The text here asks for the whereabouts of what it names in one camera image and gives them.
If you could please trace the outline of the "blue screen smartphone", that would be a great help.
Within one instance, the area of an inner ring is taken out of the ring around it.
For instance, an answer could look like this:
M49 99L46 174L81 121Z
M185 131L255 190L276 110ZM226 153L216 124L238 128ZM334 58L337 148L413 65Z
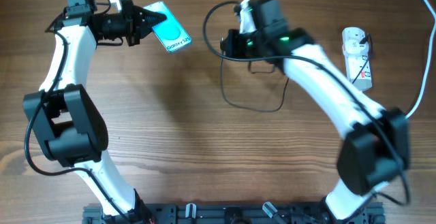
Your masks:
M166 20L153 27L153 32L168 52L176 52L192 43L186 30L163 1L144 6L144 9L164 14L167 17Z

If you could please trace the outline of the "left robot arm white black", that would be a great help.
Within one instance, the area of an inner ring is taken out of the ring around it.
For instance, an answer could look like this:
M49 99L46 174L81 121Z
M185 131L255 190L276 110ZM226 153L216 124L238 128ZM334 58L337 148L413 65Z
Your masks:
M135 46L166 16L134 5L132 0L67 0L48 25L56 46L49 72L36 93L24 96L28 119L25 158L35 136L43 155L73 172L89 186L102 205L106 221L147 222L136 190L120 175L108 154L108 130L86 90L89 65L100 46Z

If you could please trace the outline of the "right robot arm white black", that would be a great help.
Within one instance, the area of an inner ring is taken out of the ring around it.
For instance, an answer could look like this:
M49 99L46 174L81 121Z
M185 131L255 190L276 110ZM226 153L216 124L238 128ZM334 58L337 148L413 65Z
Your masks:
M349 221L396 178L408 187L410 145L404 113L386 109L359 91L306 30L289 26L278 0L243 0L233 6L239 27L221 41L220 57L277 67L306 90L343 141L339 181L324 200L330 219Z

